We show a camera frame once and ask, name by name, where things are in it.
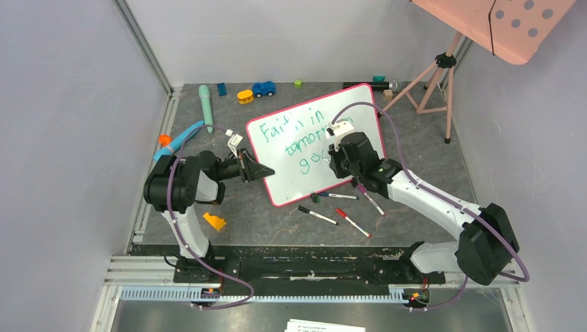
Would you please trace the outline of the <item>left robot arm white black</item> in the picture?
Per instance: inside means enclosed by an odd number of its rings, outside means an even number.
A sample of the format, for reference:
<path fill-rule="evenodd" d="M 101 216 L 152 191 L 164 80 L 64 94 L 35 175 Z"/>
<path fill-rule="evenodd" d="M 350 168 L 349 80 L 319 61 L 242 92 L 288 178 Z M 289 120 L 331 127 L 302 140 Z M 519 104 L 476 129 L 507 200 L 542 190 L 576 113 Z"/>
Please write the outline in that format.
<path fill-rule="evenodd" d="M 168 222 L 178 243 L 170 246 L 147 245 L 138 249 L 142 255 L 175 258 L 173 267 L 183 273 L 190 269 L 201 282 L 209 282 L 217 269 L 226 266 L 203 234 L 195 205 L 219 205 L 226 193 L 225 180 L 236 178 L 243 183 L 273 176 L 275 171 L 256 161 L 245 148 L 225 159 L 211 151 L 181 159 L 162 156 L 148 175 L 143 198 Z"/>

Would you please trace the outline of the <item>pink framed whiteboard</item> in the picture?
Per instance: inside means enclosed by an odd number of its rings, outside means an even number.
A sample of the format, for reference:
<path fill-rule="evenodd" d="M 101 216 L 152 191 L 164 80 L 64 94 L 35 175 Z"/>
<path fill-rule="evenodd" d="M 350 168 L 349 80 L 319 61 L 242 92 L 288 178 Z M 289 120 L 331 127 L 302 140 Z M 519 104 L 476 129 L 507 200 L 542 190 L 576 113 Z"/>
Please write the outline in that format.
<path fill-rule="evenodd" d="M 329 158 L 331 144 L 326 128 L 349 104 L 354 107 L 341 119 L 364 132 L 378 155 L 384 157 L 374 103 L 371 87 L 360 84 L 250 120 L 246 132 L 255 157 L 275 171 L 264 178 L 271 203 L 282 207 L 350 181 L 349 177 L 336 178 L 329 163 L 322 160 Z"/>

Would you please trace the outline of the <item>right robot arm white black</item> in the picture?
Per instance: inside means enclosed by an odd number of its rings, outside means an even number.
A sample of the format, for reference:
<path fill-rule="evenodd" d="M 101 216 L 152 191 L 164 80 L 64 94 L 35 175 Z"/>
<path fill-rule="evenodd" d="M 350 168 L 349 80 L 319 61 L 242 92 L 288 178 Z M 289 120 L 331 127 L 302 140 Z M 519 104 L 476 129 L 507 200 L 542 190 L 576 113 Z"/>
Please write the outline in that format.
<path fill-rule="evenodd" d="M 488 286 L 519 252 L 504 209 L 460 200 L 416 177 L 400 162 L 382 158 L 363 132 L 349 133 L 329 145 L 329 167 L 337 178 L 351 176 L 367 191 L 406 205 L 453 236 L 444 243 L 413 244 L 401 256 L 400 274 L 418 282 L 426 274 L 460 271 Z"/>

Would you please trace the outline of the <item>green marker cap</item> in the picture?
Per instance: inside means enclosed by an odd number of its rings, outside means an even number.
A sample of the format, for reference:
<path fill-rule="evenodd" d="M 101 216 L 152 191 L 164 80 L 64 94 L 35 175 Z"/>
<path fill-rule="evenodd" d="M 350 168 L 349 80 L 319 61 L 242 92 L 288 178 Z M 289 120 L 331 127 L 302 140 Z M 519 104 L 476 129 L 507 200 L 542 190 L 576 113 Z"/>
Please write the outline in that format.
<path fill-rule="evenodd" d="M 320 196 L 317 193 L 312 193 L 310 198 L 313 203 L 319 204 L 320 203 Z"/>

